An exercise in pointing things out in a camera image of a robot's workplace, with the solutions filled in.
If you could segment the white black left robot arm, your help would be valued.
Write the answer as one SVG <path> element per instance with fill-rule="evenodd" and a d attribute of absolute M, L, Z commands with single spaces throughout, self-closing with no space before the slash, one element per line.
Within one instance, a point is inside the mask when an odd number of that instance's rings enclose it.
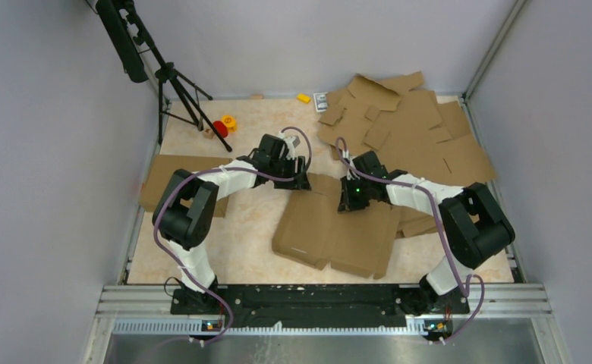
<path fill-rule="evenodd" d="M 307 170 L 313 152 L 298 155 L 300 143 L 311 145 L 302 130 L 286 127 L 275 136 L 264 134 L 258 147 L 227 164 L 172 173 L 153 213 L 153 239 L 177 264 L 181 283 L 191 290 L 188 302 L 199 313 L 213 311 L 218 301 L 216 274 L 203 243 L 216 203 L 268 181 L 277 190 L 309 190 Z"/>

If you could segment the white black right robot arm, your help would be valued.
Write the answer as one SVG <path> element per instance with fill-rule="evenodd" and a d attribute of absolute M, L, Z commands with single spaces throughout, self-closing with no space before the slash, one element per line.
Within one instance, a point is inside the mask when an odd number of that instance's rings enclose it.
<path fill-rule="evenodd" d="M 454 290 L 467 293 L 473 271 L 515 240 L 510 221 L 482 183 L 448 186 L 406 171 L 388 171 L 375 152 L 339 155 L 348 169 L 341 179 L 340 212 L 384 202 L 433 217 L 444 256 L 420 281 L 419 301 L 428 312 L 440 312 Z"/>

